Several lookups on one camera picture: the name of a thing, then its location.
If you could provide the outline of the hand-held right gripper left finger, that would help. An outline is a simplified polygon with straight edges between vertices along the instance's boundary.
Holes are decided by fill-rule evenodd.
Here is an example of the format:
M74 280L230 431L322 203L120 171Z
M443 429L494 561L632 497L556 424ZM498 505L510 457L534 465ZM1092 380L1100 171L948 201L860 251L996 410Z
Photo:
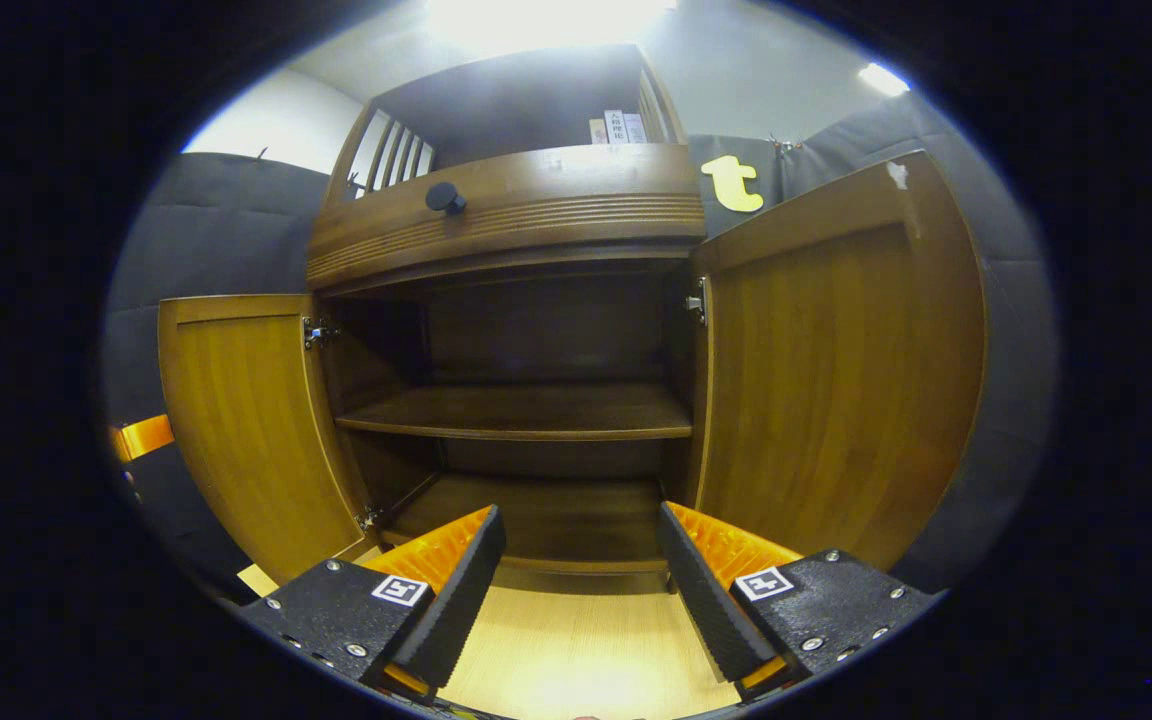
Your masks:
M506 550L490 503L364 562L329 558L238 607L262 637L412 702L448 684Z

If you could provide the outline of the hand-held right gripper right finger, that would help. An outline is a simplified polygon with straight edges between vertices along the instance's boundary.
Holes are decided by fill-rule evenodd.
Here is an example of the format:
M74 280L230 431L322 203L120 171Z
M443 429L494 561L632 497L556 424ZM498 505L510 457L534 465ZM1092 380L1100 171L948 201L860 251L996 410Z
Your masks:
M844 551L801 555L670 501L655 533L710 659L744 702L849 665L942 598Z

